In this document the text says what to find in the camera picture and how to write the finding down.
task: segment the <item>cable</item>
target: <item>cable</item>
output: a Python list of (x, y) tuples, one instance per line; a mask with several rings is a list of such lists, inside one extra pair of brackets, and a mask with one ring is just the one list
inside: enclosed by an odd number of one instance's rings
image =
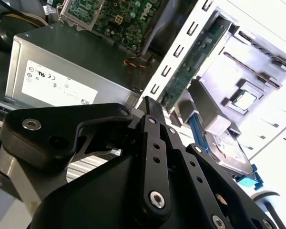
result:
[(30, 13), (24, 13), (22, 12), (24, 15), (30, 17), (30, 18), (34, 18), (36, 20), (39, 20), (41, 23), (43, 23), (44, 25), (49, 25), (44, 19), (42, 19), (41, 17), (38, 17), (37, 15), (33, 15), (33, 14), (30, 14)]
[(23, 18), (23, 17), (21, 17), (21, 16), (19, 16), (19, 15), (16, 15), (16, 14), (12, 14), (12, 13), (11, 13), (11, 14), (7, 14), (7, 15), (5, 15), (5, 16), (11, 17), (11, 18), (17, 18), (17, 19), (26, 21), (26, 22), (30, 23), (31, 25), (33, 25), (33, 26), (35, 26), (35, 27), (37, 27), (37, 28), (40, 27), (39, 25), (35, 24), (34, 22), (32, 22), (32, 21), (30, 21), (30, 20), (27, 20), (26, 18)]
[(8, 9), (10, 12), (22, 16), (22, 17), (26, 17), (23, 13), (21, 13), (20, 11), (12, 8), (11, 6), (9, 6), (8, 4), (6, 4), (4, 1), (0, 0), (0, 5), (3, 6), (4, 8)]
[(0, 13), (0, 18), (4, 17), (4, 16), (8, 16), (8, 15), (14, 15), (14, 16), (18, 16), (19, 19), (25, 19), (25, 21), (29, 22), (30, 24), (33, 24), (34, 26), (36, 26), (37, 24), (35, 23), (36, 21), (41, 22), (43, 26), (47, 26), (49, 25), (44, 19), (42, 19), (41, 17), (38, 17), (36, 15), (30, 14), (30, 13), (24, 13), (21, 12), (25, 15), (25, 18), (20, 16), (20, 15), (16, 15), (14, 13), (11, 12), (3, 12)]
[[(47, 0), (45, 0), (45, 1), (44, 0), (39, 0), (39, 2), (41, 3), (41, 5), (43, 7), (46, 6), (46, 5), (52, 6), (51, 4), (48, 3)], [(46, 19), (46, 22), (48, 23), (49, 22), (49, 16), (46, 13), (44, 13), (44, 17)]]
[(136, 55), (136, 56), (133, 56), (131, 58), (125, 59), (123, 61), (123, 63), (125, 65), (130, 65), (130, 66), (135, 67), (135, 68), (146, 68), (147, 66), (144, 66), (144, 65), (141, 65), (141, 64), (137, 65), (137, 64), (129, 62), (130, 60), (134, 60), (134, 59), (138, 59), (138, 58), (140, 58), (140, 55)]

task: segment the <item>hard drive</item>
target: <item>hard drive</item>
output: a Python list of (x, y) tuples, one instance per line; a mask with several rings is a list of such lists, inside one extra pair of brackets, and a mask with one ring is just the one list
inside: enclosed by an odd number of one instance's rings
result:
[(205, 139), (209, 145), (209, 154), (219, 165), (243, 175), (253, 172), (248, 158), (229, 130), (220, 136), (206, 132)]

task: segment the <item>capacitor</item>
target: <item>capacitor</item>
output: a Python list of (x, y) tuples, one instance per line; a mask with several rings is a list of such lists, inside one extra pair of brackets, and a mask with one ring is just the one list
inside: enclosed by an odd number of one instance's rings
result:
[(134, 4), (136, 7), (141, 7), (141, 3), (139, 1), (136, 1), (136, 3)]

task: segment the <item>screw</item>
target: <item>screw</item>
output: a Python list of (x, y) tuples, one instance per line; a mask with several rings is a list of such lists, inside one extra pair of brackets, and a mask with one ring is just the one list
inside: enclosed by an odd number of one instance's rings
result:
[(270, 223), (266, 219), (263, 219), (263, 222), (268, 229), (273, 229), (272, 226), (270, 225)]
[(35, 131), (41, 128), (41, 123), (36, 119), (27, 118), (22, 122), (22, 126), (27, 130)]
[(149, 195), (149, 199), (156, 208), (158, 209), (164, 208), (165, 200), (159, 192), (156, 191), (151, 192)]
[(225, 223), (217, 215), (212, 216), (212, 221), (217, 229), (225, 229)]
[(125, 110), (121, 110), (121, 113), (122, 113), (123, 115), (128, 115), (128, 112), (125, 111)]
[(169, 130), (172, 134), (174, 134), (174, 135), (176, 134), (176, 131), (174, 129), (172, 129), (171, 127), (169, 128)]
[(148, 118), (148, 120), (149, 120), (151, 123), (156, 123), (156, 121), (155, 121), (153, 118)]
[(202, 150), (201, 150), (199, 147), (194, 146), (194, 149), (195, 149), (198, 153), (202, 153)]

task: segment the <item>white sticker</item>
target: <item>white sticker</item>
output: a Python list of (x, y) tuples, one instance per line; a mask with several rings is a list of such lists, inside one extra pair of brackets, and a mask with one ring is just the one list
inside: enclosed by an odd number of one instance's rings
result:
[(43, 6), (43, 10), (44, 10), (45, 15), (49, 15), (50, 13), (56, 13), (56, 9), (49, 5)]
[(28, 60), (22, 93), (53, 106), (92, 104), (97, 91)]

